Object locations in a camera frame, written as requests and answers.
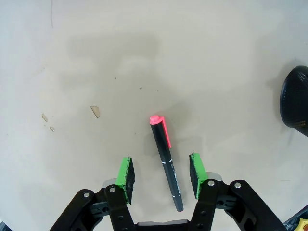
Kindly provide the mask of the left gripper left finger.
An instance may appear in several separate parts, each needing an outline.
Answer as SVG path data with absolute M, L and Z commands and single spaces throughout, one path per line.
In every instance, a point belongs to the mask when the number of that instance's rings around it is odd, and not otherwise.
M 131 204 L 135 173 L 133 159 L 122 160 L 118 176 L 97 193 L 82 189 L 76 193 L 51 227 L 52 231 L 92 231 L 109 216 L 115 231 L 134 231 L 135 224 L 128 210 Z

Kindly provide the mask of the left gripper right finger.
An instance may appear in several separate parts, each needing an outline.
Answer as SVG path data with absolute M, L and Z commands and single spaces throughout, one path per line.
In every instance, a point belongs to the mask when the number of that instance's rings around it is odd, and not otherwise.
M 229 185 L 210 178 L 198 153 L 189 156 L 190 177 L 197 199 L 189 230 L 211 230 L 215 210 L 222 209 L 242 231 L 284 231 L 286 228 L 245 180 Z

